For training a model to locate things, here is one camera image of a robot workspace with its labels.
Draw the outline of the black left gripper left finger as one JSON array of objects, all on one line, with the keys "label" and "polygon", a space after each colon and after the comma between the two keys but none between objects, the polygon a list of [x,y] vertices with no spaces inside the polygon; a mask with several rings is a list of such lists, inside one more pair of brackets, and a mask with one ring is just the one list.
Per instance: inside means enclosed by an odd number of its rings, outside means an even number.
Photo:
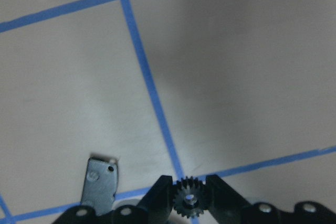
[{"label": "black left gripper left finger", "polygon": [[112,213],[113,223],[167,223],[172,211],[173,179],[162,175],[138,202]]}]

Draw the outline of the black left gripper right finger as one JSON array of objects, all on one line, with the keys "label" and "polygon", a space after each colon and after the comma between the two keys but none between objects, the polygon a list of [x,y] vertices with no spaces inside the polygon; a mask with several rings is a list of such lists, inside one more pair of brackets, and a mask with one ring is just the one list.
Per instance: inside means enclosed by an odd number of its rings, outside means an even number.
[{"label": "black left gripper right finger", "polygon": [[208,211],[217,223],[244,223],[244,209],[251,204],[218,175],[207,175],[205,181]]}]

